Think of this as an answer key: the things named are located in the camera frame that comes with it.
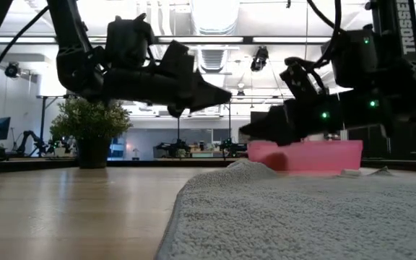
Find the pink plastic container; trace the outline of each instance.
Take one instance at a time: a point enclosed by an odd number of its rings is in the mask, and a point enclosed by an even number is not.
[[[362,141],[311,141],[278,147],[274,142],[254,141],[248,158],[289,174],[331,176],[341,170],[358,170]]]

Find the potted plant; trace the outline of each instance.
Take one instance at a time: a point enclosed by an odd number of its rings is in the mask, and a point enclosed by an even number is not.
[[[107,107],[83,98],[59,103],[60,114],[52,121],[53,137],[73,136],[77,140],[80,168],[104,168],[111,140],[131,127],[129,112],[115,101]]]

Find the black plant pot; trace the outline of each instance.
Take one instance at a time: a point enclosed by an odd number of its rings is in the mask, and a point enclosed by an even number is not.
[[[99,169],[107,167],[108,150],[111,139],[77,140],[78,163],[81,169]]]

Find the gray towel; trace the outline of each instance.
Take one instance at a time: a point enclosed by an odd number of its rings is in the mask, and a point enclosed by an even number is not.
[[[281,178],[238,161],[184,186],[156,259],[416,259],[416,178]]]

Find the wooden table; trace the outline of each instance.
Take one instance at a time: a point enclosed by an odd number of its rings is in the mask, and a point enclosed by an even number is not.
[[[178,191],[192,176],[212,170],[2,173],[0,260],[152,259]]]

